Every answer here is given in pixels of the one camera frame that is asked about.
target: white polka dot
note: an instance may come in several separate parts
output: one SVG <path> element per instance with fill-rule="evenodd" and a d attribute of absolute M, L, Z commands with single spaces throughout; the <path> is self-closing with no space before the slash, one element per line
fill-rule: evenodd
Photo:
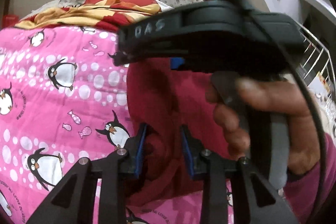
<path fill-rule="evenodd" d="M 71 97 L 71 96 L 73 95 L 74 92 L 75 92 L 74 89 L 73 89 L 73 90 L 70 90 L 70 89 L 68 89 L 68 88 L 65 89 L 65 95 L 66 95 L 67 97 Z"/>
<path fill-rule="evenodd" d="M 38 59 L 39 59 L 39 55 L 35 55 L 34 57 L 33 57 L 33 62 L 35 63 Z"/>
<path fill-rule="evenodd" d="M 39 148 L 44 148 L 43 153 L 48 152 L 49 146 L 45 142 L 40 142 Z"/>
<path fill-rule="evenodd" d="M 96 197 L 99 198 L 100 197 L 100 186 L 97 186 L 96 188 Z"/>
<path fill-rule="evenodd" d="M 31 80 L 29 81 L 29 85 L 30 85 L 30 86 L 34 86 L 34 85 L 36 85 L 36 80 L 35 80 L 35 79 L 31 79 Z"/>
<path fill-rule="evenodd" d="M 30 182 L 34 182 L 35 178 L 34 178 L 34 175 L 32 173 L 29 173 L 28 174 L 28 179 Z"/>
<path fill-rule="evenodd" d="M 92 70 L 98 70 L 98 69 L 99 69 L 99 65 L 98 65 L 98 63 L 92 63 L 92 64 L 91 64 L 91 69 L 92 69 Z"/>
<path fill-rule="evenodd" d="M 113 95 L 109 94 L 106 96 L 106 100 L 110 103 L 113 101 Z"/>
<path fill-rule="evenodd" d="M 11 139 L 11 133 L 9 132 L 8 129 L 6 129 L 3 133 L 3 138 L 6 142 L 9 142 L 9 140 Z"/>
<path fill-rule="evenodd" d="M 56 61 L 56 57 L 54 55 L 48 55 L 46 58 L 45 58 L 45 61 L 48 63 L 48 64 L 52 64 Z"/>
<path fill-rule="evenodd" d="M 16 58 L 17 63 L 21 62 L 21 60 L 22 60 L 24 57 L 25 57 L 25 53 L 24 53 L 24 52 L 20 53 L 20 54 L 17 56 L 17 58 Z"/>
<path fill-rule="evenodd" d="M 83 157 L 89 158 L 89 153 L 86 151 L 80 151 L 78 156 L 79 158 L 83 158 Z"/>
<path fill-rule="evenodd" d="M 96 75 L 93 79 L 93 85 L 96 89 L 101 89 L 104 85 L 104 77 L 101 75 Z"/>
<path fill-rule="evenodd" d="M 81 71 L 86 71 L 86 69 L 87 69 L 87 64 L 83 64 L 83 65 L 81 66 Z"/>
<path fill-rule="evenodd" d="M 94 99 L 97 101 L 97 102 L 99 102 L 100 100 L 101 100 L 101 92 L 100 91 L 96 91 L 95 93 L 94 93 Z"/>
<path fill-rule="evenodd" d="M 16 72 L 16 78 L 20 79 L 20 78 L 22 78 L 25 74 L 26 74 L 26 70 L 25 70 L 25 68 L 20 68 L 20 69 Z"/>
<path fill-rule="evenodd" d="M 108 82 L 111 86 L 116 86 L 119 83 L 120 76 L 119 73 L 114 70 L 109 74 Z"/>
<path fill-rule="evenodd" d="M 70 153 L 68 155 L 68 162 L 70 162 L 71 164 L 75 162 L 75 156 L 74 156 L 74 154 Z"/>
<path fill-rule="evenodd" d="M 117 102 L 119 105 L 121 106 L 124 106 L 127 104 L 127 96 L 126 96 L 126 93 L 123 92 L 123 91 L 120 91 L 118 94 L 117 94 Z"/>
<path fill-rule="evenodd" d="M 15 55 L 12 55 L 12 57 L 8 60 L 8 65 L 13 64 L 14 60 L 15 60 Z"/>
<path fill-rule="evenodd" d="M 12 170 L 10 171 L 9 175 L 10 175 L 10 178 L 11 178 L 13 181 L 17 181 L 17 173 L 16 173 L 15 170 L 12 169 Z"/>
<path fill-rule="evenodd" d="M 21 144 L 22 148 L 25 149 L 25 150 L 31 150 L 33 148 L 33 143 L 31 142 L 31 140 L 28 137 L 22 137 L 20 139 L 20 144 Z"/>
<path fill-rule="evenodd" d="M 18 161 L 17 161 L 17 158 L 15 156 L 13 157 L 13 164 L 14 164 L 14 166 L 18 165 Z"/>
<path fill-rule="evenodd" d="M 34 77 L 35 75 L 35 72 L 36 72 L 36 67 L 35 66 L 31 66 L 28 70 L 28 77 Z"/>
<path fill-rule="evenodd" d="M 2 157 L 3 157 L 3 161 L 7 164 L 11 163 L 12 160 L 12 154 L 11 154 L 11 150 L 9 149 L 9 147 L 7 145 L 5 145 L 2 148 Z"/>
<path fill-rule="evenodd" d="M 65 90 L 65 87 L 63 87 L 63 86 L 60 86 L 60 87 L 58 88 L 58 92 L 59 92 L 59 93 L 63 93 L 64 90 Z"/>
<path fill-rule="evenodd" d="M 87 85 L 81 85 L 81 87 L 78 90 L 79 97 L 81 97 L 83 100 L 86 100 L 90 97 L 90 88 Z"/>
<path fill-rule="evenodd" d="M 108 36 L 109 36 L 109 34 L 108 34 L 107 32 L 101 32 L 101 33 L 99 34 L 99 37 L 102 38 L 102 39 L 105 39 L 105 38 L 107 38 Z"/>

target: fish print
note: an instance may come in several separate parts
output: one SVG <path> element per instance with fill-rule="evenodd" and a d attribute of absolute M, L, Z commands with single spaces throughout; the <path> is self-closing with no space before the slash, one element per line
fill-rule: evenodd
<path fill-rule="evenodd" d="M 67 124 L 67 123 L 64 123 L 64 124 L 62 125 L 62 128 L 64 128 L 64 129 L 67 130 L 67 131 L 71 131 L 71 129 L 72 129 L 71 125 L 69 125 L 69 124 Z"/>
<path fill-rule="evenodd" d="M 83 130 L 78 132 L 81 139 L 83 139 L 83 136 L 89 136 L 92 133 L 92 129 L 90 127 L 84 127 Z"/>
<path fill-rule="evenodd" d="M 69 112 L 68 112 L 68 114 L 71 116 L 71 118 L 73 119 L 73 121 L 76 123 L 76 124 L 81 124 L 81 119 L 80 119 L 80 117 L 78 117 L 77 115 L 75 115 L 73 112 L 72 112 L 72 110 L 70 110 Z"/>

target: metal pin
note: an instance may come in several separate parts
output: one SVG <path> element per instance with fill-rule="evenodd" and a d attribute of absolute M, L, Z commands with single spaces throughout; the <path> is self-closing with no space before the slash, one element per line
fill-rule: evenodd
<path fill-rule="evenodd" d="M 88 158 L 84 157 L 84 158 L 79 159 L 79 164 L 81 164 L 81 165 L 86 165 L 88 162 L 89 162 Z"/>
<path fill-rule="evenodd" d="M 119 155 L 119 156 L 123 156 L 123 155 L 125 155 L 127 153 L 127 150 L 125 149 L 125 148 L 119 148 L 118 150 L 117 150 L 117 154 Z"/>

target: metal railing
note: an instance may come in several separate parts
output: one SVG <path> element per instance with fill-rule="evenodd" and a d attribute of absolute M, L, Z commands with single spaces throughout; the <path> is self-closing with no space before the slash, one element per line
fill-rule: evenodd
<path fill-rule="evenodd" d="M 301 71 L 304 72 L 303 79 L 308 85 L 311 82 L 310 79 L 313 79 L 317 72 L 320 72 L 330 88 L 328 97 L 335 102 L 336 81 L 329 50 L 307 28 L 298 22 L 297 24 L 300 27 L 301 33 L 305 37 L 304 43 L 307 45 L 305 53 L 309 53 L 311 51 L 309 56 L 305 57 L 300 63 Z"/>

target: pink blanket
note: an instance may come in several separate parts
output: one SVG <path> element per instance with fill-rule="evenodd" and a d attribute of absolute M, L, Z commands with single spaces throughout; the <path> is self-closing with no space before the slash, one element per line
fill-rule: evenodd
<path fill-rule="evenodd" d="M 134 135 L 127 68 L 108 57 L 116 39 L 72 26 L 0 31 L 0 212 L 15 224 L 28 220 L 79 158 L 105 157 Z M 198 223 L 201 200 L 198 192 L 131 207 L 129 221 Z"/>

